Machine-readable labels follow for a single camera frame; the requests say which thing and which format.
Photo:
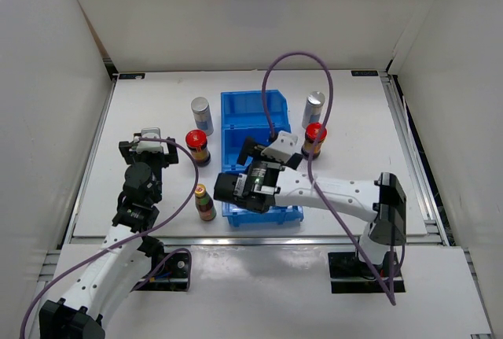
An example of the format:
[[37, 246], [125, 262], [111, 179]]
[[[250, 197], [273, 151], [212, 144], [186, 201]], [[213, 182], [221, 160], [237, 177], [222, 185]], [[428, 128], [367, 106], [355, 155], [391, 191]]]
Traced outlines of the yellow-capped sauce bottle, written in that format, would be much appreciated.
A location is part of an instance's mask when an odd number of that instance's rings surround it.
[[212, 221], [216, 217], [214, 202], [204, 184], [197, 184], [194, 191], [195, 206], [203, 221]]

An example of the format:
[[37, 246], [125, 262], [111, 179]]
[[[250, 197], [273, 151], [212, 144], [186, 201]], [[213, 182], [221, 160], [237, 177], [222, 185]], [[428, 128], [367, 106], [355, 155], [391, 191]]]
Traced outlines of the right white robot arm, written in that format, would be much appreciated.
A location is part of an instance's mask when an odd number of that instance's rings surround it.
[[297, 137], [280, 131], [269, 145], [247, 137], [237, 162], [245, 171], [221, 172], [213, 198], [264, 214], [274, 207], [303, 206], [356, 217], [366, 223], [355, 254], [340, 270], [349, 277], [387, 276], [389, 251], [406, 243], [406, 195], [392, 173], [375, 181], [311, 178], [299, 171], [303, 157], [295, 151]]

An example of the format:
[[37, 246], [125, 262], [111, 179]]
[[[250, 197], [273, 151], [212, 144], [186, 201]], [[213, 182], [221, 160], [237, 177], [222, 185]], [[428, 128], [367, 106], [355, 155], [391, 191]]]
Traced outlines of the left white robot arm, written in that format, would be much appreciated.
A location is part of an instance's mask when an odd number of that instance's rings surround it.
[[56, 301], [39, 310], [42, 338], [103, 338], [105, 321], [139, 279], [162, 272], [165, 258], [160, 241], [148, 235], [159, 215], [162, 173], [178, 163], [174, 139], [157, 131], [142, 131], [131, 142], [120, 142], [127, 164], [116, 214], [97, 255]]

